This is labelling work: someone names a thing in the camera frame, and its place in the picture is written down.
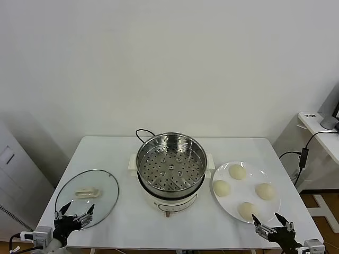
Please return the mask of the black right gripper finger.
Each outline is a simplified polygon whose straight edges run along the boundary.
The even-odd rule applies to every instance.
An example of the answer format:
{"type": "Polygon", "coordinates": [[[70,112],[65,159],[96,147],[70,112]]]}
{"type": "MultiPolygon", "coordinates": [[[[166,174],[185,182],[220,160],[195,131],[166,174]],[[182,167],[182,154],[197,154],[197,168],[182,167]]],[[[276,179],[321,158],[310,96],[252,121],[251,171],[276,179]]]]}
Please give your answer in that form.
{"type": "Polygon", "coordinates": [[[262,224],[254,214],[252,214],[252,219],[253,219],[253,223],[255,225],[255,232],[259,236],[261,236],[263,238],[268,238],[269,235],[273,233],[273,229],[262,224]]]}
{"type": "Polygon", "coordinates": [[[282,225],[280,227],[275,227],[276,230],[278,230],[279,232],[281,231],[287,233],[295,233],[293,222],[289,222],[284,216],[280,215],[279,213],[275,213],[275,217],[282,225]]]}

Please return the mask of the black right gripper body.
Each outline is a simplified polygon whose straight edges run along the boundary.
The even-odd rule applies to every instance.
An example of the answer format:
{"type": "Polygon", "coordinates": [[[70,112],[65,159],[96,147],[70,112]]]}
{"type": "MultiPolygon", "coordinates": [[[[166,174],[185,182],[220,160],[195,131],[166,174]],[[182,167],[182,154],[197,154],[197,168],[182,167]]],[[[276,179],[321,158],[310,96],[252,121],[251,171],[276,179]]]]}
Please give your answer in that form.
{"type": "Polygon", "coordinates": [[[269,233],[267,240],[277,243],[282,250],[296,250],[301,244],[295,240],[296,233],[288,231],[286,227],[275,227],[273,232],[269,233]]]}

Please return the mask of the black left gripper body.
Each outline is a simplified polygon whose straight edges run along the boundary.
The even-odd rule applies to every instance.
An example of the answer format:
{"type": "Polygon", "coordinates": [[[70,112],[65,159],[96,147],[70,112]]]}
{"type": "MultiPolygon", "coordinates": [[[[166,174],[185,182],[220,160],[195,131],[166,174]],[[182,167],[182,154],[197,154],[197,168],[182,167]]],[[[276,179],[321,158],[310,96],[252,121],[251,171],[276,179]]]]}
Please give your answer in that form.
{"type": "Polygon", "coordinates": [[[62,245],[67,245],[67,239],[73,231],[81,230],[81,223],[76,216],[64,215],[61,219],[55,219],[54,226],[53,237],[62,245]]]}

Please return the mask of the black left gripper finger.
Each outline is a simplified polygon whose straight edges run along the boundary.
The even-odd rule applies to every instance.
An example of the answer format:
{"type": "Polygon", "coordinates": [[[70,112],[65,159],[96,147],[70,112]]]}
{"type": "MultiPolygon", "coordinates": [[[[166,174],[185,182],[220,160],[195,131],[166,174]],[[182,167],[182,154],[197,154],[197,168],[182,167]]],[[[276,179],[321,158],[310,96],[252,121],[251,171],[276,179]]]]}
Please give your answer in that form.
{"type": "Polygon", "coordinates": [[[81,227],[86,227],[93,220],[93,211],[95,205],[93,204],[86,213],[77,218],[77,222],[80,223],[81,227]]]}
{"type": "Polygon", "coordinates": [[[65,213],[67,212],[68,208],[70,207],[71,202],[65,204],[64,206],[61,207],[59,211],[55,211],[55,220],[60,220],[63,218],[65,213]]]}

